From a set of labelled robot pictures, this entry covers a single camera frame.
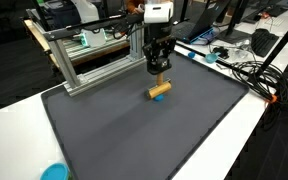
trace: floor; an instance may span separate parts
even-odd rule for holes
[[[30,39],[0,45],[0,108],[58,83],[48,59]]]
[[[288,66],[284,72],[288,77]],[[288,112],[269,131],[261,120],[227,174],[226,180],[288,180]]]
[[[0,44],[27,38],[20,17],[26,16],[26,8],[32,8],[30,0],[16,0],[13,12],[0,14]],[[2,7],[9,1],[0,0]]]

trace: computer monitor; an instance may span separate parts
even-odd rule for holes
[[[249,0],[246,4],[244,13],[241,17],[242,21],[256,23],[257,15],[262,12],[270,3],[270,0]]]
[[[248,39],[251,35],[242,31],[235,30],[234,27],[236,24],[240,23],[244,14],[244,11],[249,3],[249,0],[238,0],[235,6],[233,16],[229,27],[221,32],[217,39],[220,39],[224,42],[235,44],[241,42],[245,39]]]
[[[217,0],[212,2],[202,11],[201,16],[194,17],[196,18],[195,22],[181,22],[174,26],[172,29],[173,36],[184,43],[194,43],[196,39],[211,31],[214,21],[229,2],[230,0]]]

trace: black cable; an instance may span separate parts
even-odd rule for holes
[[[267,131],[274,126],[282,110],[288,111],[288,81],[283,72],[274,65],[270,65],[265,71],[260,72],[259,77],[256,76],[256,72],[260,70],[259,67],[262,64],[263,62],[257,62],[254,56],[254,61],[238,62],[231,65],[240,70],[232,71],[236,79],[247,84],[250,89],[269,102],[269,107],[264,112],[262,124],[263,129]],[[243,76],[241,70],[248,70],[249,76]],[[260,77],[264,79],[264,83],[260,82]],[[270,91],[269,83],[275,85],[273,88],[276,89],[276,95]]]
[[[254,59],[254,61],[255,61],[255,62],[257,62],[257,61],[256,61],[256,57],[255,57],[255,53],[254,53],[254,51],[253,51],[252,47],[250,47],[250,50],[249,50],[249,52],[251,52],[251,54],[252,54],[252,56],[253,56],[253,59]]]
[[[98,33],[101,32],[101,29],[92,30],[92,32],[93,32],[94,34],[98,34]]]
[[[127,33],[127,38],[130,37],[134,32],[140,30],[140,29],[143,29],[143,28],[146,28],[148,27],[149,24],[144,24],[142,26],[139,26],[138,28],[134,29],[133,31],[130,31],[129,33]]]
[[[133,28],[133,25],[129,26],[129,27],[125,27],[123,26],[123,24],[116,24],[115,26],[113,26],[113,37],[114,39],[121,39],[122,37],[124,37],[125,35],[127,35],[127,33]],[[116,37],[117,33],[121,33],[123,32],[123,34],[119,37]]]
[[[223,48],[227,48],[227,49],[240,49],[240,48],[241,48],[241,46],[222,46],[222,45],[208,44],[208,50],[209,50],[210,53],[213,52],[211,46],[223,47]],[[253,55],[254,61],[256,62],[255,54],[254,54],[252,48],[249,48],[249,49],[250,49],[250,50],[244,50],[244,49],[241,49],[241,50],[250,52],[250,53]]]

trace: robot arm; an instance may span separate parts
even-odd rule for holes
[[[147,59],[147,71],[152,75],[172,67],[168,56],[176,43],[171,36],[173,11],[174,5],[170,1],[149,1],[145,5],[144,22],[149,24],[149,42],[143,47],[143,52]]]

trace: white table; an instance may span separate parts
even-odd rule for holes
[[[282,17],[288,20],[288,12]],[[285,22],[281,27],[273,28],[272,32],[285,33],[288,21]],[[254,28],[255,25],[244,23],[238,27],[250,33]],[[188,53],[180,47],[176,47],[176,51]],[[196,56],[195,60],[230,75],[228,70],[220,70],[215,64],[205,63],[202,57]],[[288,64],[288,44],[273,64],[281,70],[285,69]],[[51,164],[65,163],[40,95],[36,94],[0,110],[0,180],[38,180]],[[264,110],[264,101],[254,93],[248,93],[214,129],[174,179],[224,179]]]
[[[249,34],[252,34],[256,29],[259,29],[259,28],[263,28],[263,29],[267,29],[270,31],[270,28],[271,28],[271,33],[274,33],[275,35],[279,36],[279,40],[278,42],[281,40],[281,37],[284,36],[284,34],[287,32],[288,30],[288,11],[281,14],[278,18],[281,18],[281,19],[284,19],[283,23],[280,25],[280,26],[272,26],[271,28],[271,25],[268,25],[266,24],[265,22],[268,21],[269,19],[261,19],[258,24],[248,24],[248,23],[241,23],[241,24],[238,24],[235,26],[235,29],[239,30],[239,31],[243,31],[243,32],[246,32],[246,33],[249,33]],[[234,47],[234,45],[232,44],[228,44],[226,42],[223,42],[223,41],[220,41],[220,40],[215,40],[212,42],[212,45],[216,45],[216,46],[226,46],[226,47]],[[201,45],[186,45],[187,47],[190,47],[192,49],[195,49],[201,53],[204,53],[204,54],[209,54],[210,51],[209,51],[209,47],[208,46],[201,46]],[[256,57],[256,60],[258,61],[264,61],[267,56],[265,58],[262,58],[262,57],[259,57],[257,56]],[[248,55],[247,58],[245,59],[238,59],[238,57],[234,57],[233,59],[228,59],[229,62],[234,62],[234,61],[253,61],[253,56],[251,56],[251,54]]]

